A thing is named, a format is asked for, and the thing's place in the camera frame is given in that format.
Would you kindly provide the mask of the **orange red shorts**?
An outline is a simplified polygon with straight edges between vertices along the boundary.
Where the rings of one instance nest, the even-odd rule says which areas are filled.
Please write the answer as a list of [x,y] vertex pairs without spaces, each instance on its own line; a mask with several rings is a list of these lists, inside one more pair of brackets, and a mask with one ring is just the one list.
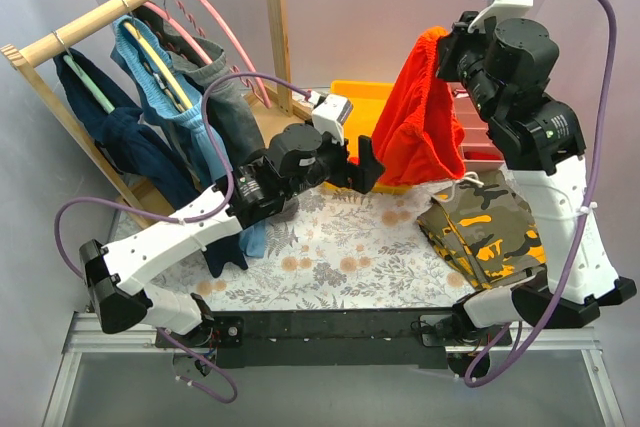
[[464,129],[448,83],[436,77],[437,44],[447,35],[435,26],[419,36],[376,123],[372,143],[385,167],[383,185],[457,180],[466,172],[459,150]]

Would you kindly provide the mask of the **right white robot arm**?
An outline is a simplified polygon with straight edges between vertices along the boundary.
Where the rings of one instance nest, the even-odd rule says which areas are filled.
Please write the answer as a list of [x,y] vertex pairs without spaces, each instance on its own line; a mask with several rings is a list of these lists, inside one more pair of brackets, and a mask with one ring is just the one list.
[[454,336],[475,344],[493,325],[581,328],[637,293],[607,256],[587,193],[575,112],[545,89],[559,48],[540,23],[465,11],[437,43],[438,78],[461,84],[530,206],[544,270],[459,301]]

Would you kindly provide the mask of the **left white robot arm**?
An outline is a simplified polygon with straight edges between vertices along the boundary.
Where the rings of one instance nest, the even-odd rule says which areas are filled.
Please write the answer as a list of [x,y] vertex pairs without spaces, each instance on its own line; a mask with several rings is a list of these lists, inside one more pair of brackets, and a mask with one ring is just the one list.
[[145,324],[167,328],[190,346],[205,345],[213,333],[206,303],[153,285],[156,276],[211,244],[229,247],[242,230],[324,182],[368,193],[383,172],[367,136],[359,137],[358,160],[351,162],[347,142],[309,124],[288,126],[168,221],[120,241],[81,247],[85,284],[103,332]]

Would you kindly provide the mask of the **grey shorts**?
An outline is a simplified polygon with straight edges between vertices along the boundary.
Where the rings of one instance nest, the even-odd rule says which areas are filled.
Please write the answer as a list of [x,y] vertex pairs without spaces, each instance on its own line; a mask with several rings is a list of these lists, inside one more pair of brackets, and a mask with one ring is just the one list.
[[[168,51],[174,71],[199,92],[203,93],[214,81],[232,72],[223,47],[216,42],[199,35],[193,36],[194,42],[209,57],[205,61],[176,27],[153,9],[142,6],[136,10],[136,16],[149,25],[160,40],[161,47]],[[207,114],[210,125],[224,142],[233,167],[244,164],[254,152],[265,147],[238,81],[224,81],[212,91],[207,101]]]

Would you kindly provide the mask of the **camouflage shorts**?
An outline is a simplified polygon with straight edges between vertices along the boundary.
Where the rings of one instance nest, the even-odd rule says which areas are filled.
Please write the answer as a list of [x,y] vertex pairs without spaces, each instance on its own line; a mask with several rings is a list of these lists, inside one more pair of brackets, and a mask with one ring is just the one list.
[[500,170],[469,172],[434,194],[417,223],[436,254],[477,291],[546,270],[530,207]]

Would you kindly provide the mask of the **light blue shorts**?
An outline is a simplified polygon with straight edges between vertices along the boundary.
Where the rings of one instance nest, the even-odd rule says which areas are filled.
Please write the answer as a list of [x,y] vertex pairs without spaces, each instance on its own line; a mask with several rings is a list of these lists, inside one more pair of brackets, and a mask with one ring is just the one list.
[[[151,69],[156,67],[138,46],[135,37],[126,30],[123,25],[125,21],[132,22],[138,28],[169,67],[192,103],[190,109],[184,112],[177,110],[172,92],[162,84],[158,74],[152,74]],[[122,16],[113,22],[113,30],[115,46],[111,58],[136,83],[145,121],[163,131],[171,149],[187,165],[192,180],[198,179],[203,187],[211,186],[213,181],[225,175],[225,170],[205,131],[201,115],[204,92],[199,92],[174,71],[168,51],[161,47],[151,28],[141,20],[128,15]],[[212,131],[230,163],[224,142],[213,128]]]

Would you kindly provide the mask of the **navy blue shorts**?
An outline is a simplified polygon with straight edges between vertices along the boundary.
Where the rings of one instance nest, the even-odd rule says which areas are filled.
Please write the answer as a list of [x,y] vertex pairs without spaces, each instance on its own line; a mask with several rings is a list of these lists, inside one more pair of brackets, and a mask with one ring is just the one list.
[[106,150],[117,169],[148,178],[175,210],[195,200],[199,192],[186,164],[158,134],[139,122],[143,110],[81,52],[72,49],[70,55],[114,106],[113,112],[106,112],[64,56],[54,58],[75,116],[95,143]]

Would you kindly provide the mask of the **empty pink hanger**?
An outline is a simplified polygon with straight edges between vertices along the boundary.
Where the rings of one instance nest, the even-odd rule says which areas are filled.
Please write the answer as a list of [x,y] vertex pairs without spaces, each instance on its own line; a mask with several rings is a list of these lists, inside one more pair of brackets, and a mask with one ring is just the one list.
[[[197,25],[194,17],[186,10],[186,7],[179,1],[174,0],[176,5],[180,8],[180,10],[184,13],[187,19],[192,23],[196,31],[199,33],[201,37],[205,37],[204,31]],[[235,33],[231,29],[231,27],[224,20],[222,15],[215,9],[215,7],[209,2],[209,0],[198,0],[200,4],[206,9],[209,15],[217,22],[221,30],[224,32],[228,40],[232,43],[233,47],[237,51],[238,55],[242,59],[245,67],[250,72],[255,72],[256,69],[251,61],[249,55],[245,51],[239,39],[236,37]],[[266,86],[264,82],[260,78],[255,79],[256,84],[253,84],[251,80],[243,80],[243,83],[250,88],[251,92],[263,102],[263,104],[267,107],[271,107],[271,100],[267,93]]]

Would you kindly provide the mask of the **mint green hanger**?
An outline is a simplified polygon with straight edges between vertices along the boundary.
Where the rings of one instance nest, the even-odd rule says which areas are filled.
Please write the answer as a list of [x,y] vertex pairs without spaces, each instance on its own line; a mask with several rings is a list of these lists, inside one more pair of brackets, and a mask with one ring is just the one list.
[[76,63],[73,57],[67,53],[63,56],[64,62],[71,68],[74,74],[79,78],[85,88],[89,91],[89,93],[93,96],[93,98],[98,102],[101,108],[107,113],[110,114],[115,110],[113,104],[109,101],[106,95],[100,90],[100,88],[96,85],[96,83],[92,80],[92,78]]

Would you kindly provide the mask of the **yellow hanger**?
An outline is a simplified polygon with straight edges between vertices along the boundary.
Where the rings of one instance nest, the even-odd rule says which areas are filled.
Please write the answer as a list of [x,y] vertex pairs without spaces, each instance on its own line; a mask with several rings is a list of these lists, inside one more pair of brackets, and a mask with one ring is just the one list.
[[184,112],[190,109],[192,107],[192,103],[184,89],[180,86],[175,76],[171,73],[169,67],[163,62],[150,43],[142,36],[138,28],[132,22],[125,21],[123,25],[126,30],[135,37],[138,46],[156,67],[156,69],[151,69],[152,74],[158,74],[162,79],[162,84],[172,92],[174,104],[177,110],[179,112]]

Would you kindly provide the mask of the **wooden clothes rack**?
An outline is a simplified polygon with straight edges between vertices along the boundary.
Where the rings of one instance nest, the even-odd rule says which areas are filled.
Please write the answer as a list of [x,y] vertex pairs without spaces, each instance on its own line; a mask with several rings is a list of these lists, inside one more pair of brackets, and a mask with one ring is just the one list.
[[[36,68],[65,47],[81,42],[146,1],[149,0],[108,0],[21,49],[11,44],[1,48],[2,55],[10,65],[30,84],[56,120],[117,190],[119,197],[116,205],[134,209],[143,209],[145,205],[95,147],[85,129],[37,73]],[[267,10],[275,74],[289,81],[291,71],[286,0],[267,0]]]

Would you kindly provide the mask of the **floral table mat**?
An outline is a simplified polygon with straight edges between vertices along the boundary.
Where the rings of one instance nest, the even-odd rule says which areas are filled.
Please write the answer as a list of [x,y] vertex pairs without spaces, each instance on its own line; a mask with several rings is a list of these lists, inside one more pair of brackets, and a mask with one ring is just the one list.
[[197,293],[214,310],[447,307],[472,287],[436,254],[417,218],[449,186],[402,195],[321,186],[300,196],[290,220],[268,223],[266,252],[247,270],[228,264],[213,277],[194,254],[151,283]]

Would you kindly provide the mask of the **yellow plastic bin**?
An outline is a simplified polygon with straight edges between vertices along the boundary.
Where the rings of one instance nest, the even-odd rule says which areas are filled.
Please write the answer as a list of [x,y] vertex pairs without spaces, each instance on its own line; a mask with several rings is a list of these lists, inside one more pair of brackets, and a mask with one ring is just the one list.
[[334,80],[331,83],[330,93],[348,98],[353,105],[343,126],[351,162],[359,163],[358,138],[361,135],[372,136],[392,88],[393,83],[355,80]]

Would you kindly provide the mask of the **pink compartment organizer box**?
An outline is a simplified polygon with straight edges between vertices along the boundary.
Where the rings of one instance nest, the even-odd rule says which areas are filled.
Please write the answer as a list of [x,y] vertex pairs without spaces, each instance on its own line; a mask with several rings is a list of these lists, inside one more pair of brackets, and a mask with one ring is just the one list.
[[465,150],[489,150],[501,153],[489,139],[488,127],[481,120],[469,94],[460,84],[451,84],[450,88],[454,100],[454,112],[464,131],[464,139],[460,144],[459,150],[466,170],[478,173],[497,170],[504,164],[504,159],[501,161],[469,161],[464,159],[463,153]]

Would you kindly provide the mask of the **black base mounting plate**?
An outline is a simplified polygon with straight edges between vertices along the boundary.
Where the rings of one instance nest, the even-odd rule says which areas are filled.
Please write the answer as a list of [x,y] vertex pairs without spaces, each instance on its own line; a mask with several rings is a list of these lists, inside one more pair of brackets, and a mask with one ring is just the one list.
[[227,311],[213,324],[174,339],[216,349],[223,369],[293,366],[414,365],[445,369],[447,350],[473,350],[497,326],[465,332],[450,308]]

